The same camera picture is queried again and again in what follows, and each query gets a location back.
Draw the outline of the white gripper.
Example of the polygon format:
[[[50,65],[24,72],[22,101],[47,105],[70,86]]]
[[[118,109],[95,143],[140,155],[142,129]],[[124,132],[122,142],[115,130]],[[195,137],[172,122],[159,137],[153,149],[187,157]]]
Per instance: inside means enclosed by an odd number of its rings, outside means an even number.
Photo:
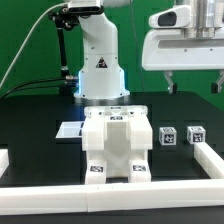
[[[224,83],[224,4],[175,4],[151,15],[146,34],[142,67],[161,70],[170,94],[177,92],[172,81],[175,70],[221,70],[211,84],[213,94]]]

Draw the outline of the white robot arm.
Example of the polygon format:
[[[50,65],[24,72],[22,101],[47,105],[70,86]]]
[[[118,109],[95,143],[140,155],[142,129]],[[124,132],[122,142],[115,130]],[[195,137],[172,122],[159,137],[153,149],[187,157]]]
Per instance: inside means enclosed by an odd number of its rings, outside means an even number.
[[[79,71],[78,99],[111,100],[129,95],[118,63],[116,26],[106,8],[132,0],[64,0],[61,9],[83,31],[84,65]],[[151,30],[142,51],[142,67],[162,71],[170,80],[175,70],[218,70],[211,85],[218,93],[224,84],[224,0],[175,0],[174,6],[149,17]]]

